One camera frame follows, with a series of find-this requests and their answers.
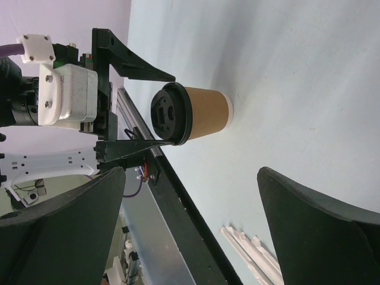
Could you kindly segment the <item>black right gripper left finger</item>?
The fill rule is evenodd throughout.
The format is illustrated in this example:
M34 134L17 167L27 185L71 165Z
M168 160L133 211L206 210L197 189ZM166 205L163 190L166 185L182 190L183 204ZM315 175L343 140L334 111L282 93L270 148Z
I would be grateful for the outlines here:
M1 216L1 284L100 284L124 186L116 167Z

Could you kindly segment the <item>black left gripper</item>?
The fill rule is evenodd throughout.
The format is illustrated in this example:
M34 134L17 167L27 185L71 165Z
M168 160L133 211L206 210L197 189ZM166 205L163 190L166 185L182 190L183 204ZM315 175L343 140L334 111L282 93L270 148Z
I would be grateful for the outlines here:
M127 159L155 147L174 144L165 140L116 140L118 119L112 112L110 67L121 77L131 80L174 82L175 76L143 60L106 28L92 29L91 53L82 54L79 65L97 74L97 115L91 131L104 140L96 142L95 146L99 163Z

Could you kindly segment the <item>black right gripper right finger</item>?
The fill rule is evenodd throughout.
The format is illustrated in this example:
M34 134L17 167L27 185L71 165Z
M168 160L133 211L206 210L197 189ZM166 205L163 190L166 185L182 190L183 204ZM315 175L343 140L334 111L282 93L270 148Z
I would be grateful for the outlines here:
M379 284L379 213L269 167L257 181L285 284Z

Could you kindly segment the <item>black plastic cup lid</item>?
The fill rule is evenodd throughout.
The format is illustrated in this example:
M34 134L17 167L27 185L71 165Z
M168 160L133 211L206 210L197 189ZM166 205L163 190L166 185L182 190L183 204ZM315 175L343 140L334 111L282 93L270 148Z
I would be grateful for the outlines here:
M151 123L155 133L174 145L183 145L192 131L193 112L185 87L177 82L167 83L151 101Z

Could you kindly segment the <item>brown paper coffee cup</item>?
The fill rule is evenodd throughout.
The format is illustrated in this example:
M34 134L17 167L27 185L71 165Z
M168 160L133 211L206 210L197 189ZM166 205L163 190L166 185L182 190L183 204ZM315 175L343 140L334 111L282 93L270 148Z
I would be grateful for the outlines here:
M229 96L216 90L185 87L192 106L192 129L188 140L226 129L233 119Z

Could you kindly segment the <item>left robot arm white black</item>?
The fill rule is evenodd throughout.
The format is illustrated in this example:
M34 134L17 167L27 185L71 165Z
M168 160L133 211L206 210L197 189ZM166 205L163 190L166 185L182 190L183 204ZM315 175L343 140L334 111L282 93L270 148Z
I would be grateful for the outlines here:
M172 82L106 28L94 28L91 51L22 34L1 47L1 186L143 165L161 141L118 138L110 70L122 78Z

